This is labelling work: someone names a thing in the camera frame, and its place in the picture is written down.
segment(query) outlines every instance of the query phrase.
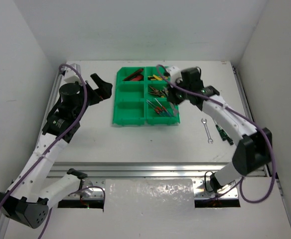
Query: purple cable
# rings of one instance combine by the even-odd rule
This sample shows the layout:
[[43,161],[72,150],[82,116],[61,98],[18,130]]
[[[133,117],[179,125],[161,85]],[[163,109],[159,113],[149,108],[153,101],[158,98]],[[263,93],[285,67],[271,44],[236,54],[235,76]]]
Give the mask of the purple cable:
[[[180,90],[180,91],[183,91],[189,95],[193,95],[193,96],[197,96],[197,97],[200,97],[204,100],[208,100],[208,101],[212,101],[213,103],[219,105],[220,107],[223,107],[223,104],[219,101],[216,101],[215,99],[212,99],[210,97],[207,97],[207,96],[204,96],[204,95],[201,95],[201,94],[198,94],[198,93],[195,93],[195,92],[191,92],[191,91],[188,91],[188,90],[185,90],[179,86],[177,86],[176,84],[174,83],[171,83],[170,81],[168,81],[165,76],[160,72],[159,68],[162,67],[165,71],[165,67],[162,66],[162,65],[157,65],[156,66],[156,70],[158,72],[158,74],[162,77],[162,79],[164,81],[166,81],[168,84],[170,84],[171,86],[173,86],[174,88]],[[256,123],[254,123],[253,121],[251,121],[249,118],[245,117],[244,115],[236,112],[235,110],[229,108],[229,107],[225,107],[225,109],[241,118],[243,118],[244,120],[246,120],[247,122],[251,123],[252,125],[255,126],[255,128],[261,133],[261,135],[263,136],[265,142],[266,142],[266,145],[269,149],[269,152],[270,152],[270,157],[271,157],[271,160],[272,160],[272,178],[271,178],[271,183],[270,183],[270,187],[269,187],[269,190],[267,191],[266,195],[258,200],[249,200],[247,199],[244,195],[243,195],[243,190],[242,190],[242,183],[243,183],[243,180],[240,180],[240,193],[241,193],[241,196],[243,198],[243,200],[245,200],[246,202],[248,203],[260,203],[260,202],[263,202],[264,200],[266,200],[270,194],[272,193],[272,190],[273,190],[273,187],[274,187],[274,184],[275,184],[275,175],[276,175],[276,160],[275,160],[275,157],[274,157],[274,152],[273,152],[273,149],[272,149],[272,146],[271,146],[271,143],[269,141],[269,139],[267,138],[265,132],[263,131],[263,129],[261,127],[259,127]]]
[[43,152],[43,156],[41,156],[40,158],[38,158],[38,160],[28,169],[28,171],[16,182],[16,184],[11,188],[11,190],[9,192],[7,192],[7,194],[4,196],[4,198],[0,202],[0,209],[4,205],[4,203],[6,202],[6,200],[8,199],[8,197],[16,190],[16,188],[22,183],[22,181],[24,181],[24,179],[31,173],[31,171],[41,162],[41,160],[46,155],[46,153],[49,152],[49,150],[51,150],[51,148],[59,140],[61,140],[62,137],[65,136],[79,122],[79,120],[81,119],[82,115],[85,112],[88,94],[87,94],[87,88],[86,88],[86,83],[85,83],[84,79],[82,78],[82,76],[80,75],[80,73],[74,67],[72,67],[70,65],[67,65],[67,64],[61,64],[59,66],[59,72],[61,72],[61,68],[62,67],[68,67],[72,71],[74,71],[76,73],[76,75],[79,77],[79,79],[80,79],[80,81],[82,83],[83,90],[84,90],[84,102],[83,102],[83,105],[82,105],[82,109],[79,112],[77,118],[73,121],[73,123],[46,148],[46,150]]
[[47,228],[47,226],[48,226],[49,219],[50,219],[50,216],[51,216],[51,211],[52,211],[52,208],[51,208],[51,209],[49,210],[49,212],[48,212],[47,219],[46,219],[46,223],[45,223],[44,228],[42,229],[42,231],[41,231],[41,233],[40,233],[38,239],[41,239],[42,236],[44,235],[45,231],[46,231],[46,228]]

